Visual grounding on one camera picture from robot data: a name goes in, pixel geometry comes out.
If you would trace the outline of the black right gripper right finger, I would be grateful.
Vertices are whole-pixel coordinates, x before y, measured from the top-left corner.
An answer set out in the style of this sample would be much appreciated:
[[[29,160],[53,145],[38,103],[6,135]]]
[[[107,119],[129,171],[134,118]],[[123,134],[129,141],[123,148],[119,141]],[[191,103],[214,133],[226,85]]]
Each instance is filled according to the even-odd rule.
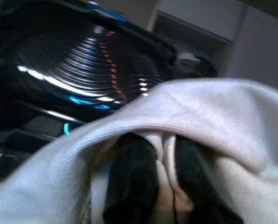
[[[192,140],[176,136],[177,181],[193,203],[186,224],[244,224],[242,218],[228,209],[214,190],[197,157],[198,149],[199,145]]]

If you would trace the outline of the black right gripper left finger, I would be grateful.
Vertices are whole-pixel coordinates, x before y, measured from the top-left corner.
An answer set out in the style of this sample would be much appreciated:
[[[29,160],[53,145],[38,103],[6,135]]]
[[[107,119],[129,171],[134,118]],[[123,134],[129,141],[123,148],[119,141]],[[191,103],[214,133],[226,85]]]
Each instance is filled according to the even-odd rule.
[[[148,224],[159,192],[155,150],[136,134],[121,136],[115,149],[103,220],[105,224]]]

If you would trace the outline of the beige garment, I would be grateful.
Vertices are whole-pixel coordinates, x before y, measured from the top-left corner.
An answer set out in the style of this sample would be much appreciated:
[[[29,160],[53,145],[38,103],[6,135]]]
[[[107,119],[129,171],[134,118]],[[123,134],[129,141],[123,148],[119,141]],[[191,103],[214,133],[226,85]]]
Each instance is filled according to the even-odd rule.
[[[0,183],[0,224],[105,224],[115,144],[126,134],[154,148],[159,192],[148,224],[186,224],[193,210],[175,168],[176,136],[244,224],[278,224],[278,90],[238,79],[158,85],[116,113],[42,147]]]

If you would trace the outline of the black top-load washing machine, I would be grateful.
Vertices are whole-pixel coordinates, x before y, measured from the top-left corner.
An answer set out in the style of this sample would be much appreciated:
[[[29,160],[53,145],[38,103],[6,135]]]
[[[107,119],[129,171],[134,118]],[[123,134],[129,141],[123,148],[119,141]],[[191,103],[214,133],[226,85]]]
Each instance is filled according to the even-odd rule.
[[[0,176],[45,144],[214,65],[82,0],[0,0]]]

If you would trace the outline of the grey cabinet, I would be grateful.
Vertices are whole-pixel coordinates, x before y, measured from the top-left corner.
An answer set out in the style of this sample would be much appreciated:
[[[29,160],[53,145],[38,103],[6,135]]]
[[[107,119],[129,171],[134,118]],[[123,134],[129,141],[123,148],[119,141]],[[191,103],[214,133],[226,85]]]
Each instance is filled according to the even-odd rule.
[[[278,0],[161,0],[153,30],[220,77],[278,88]]]

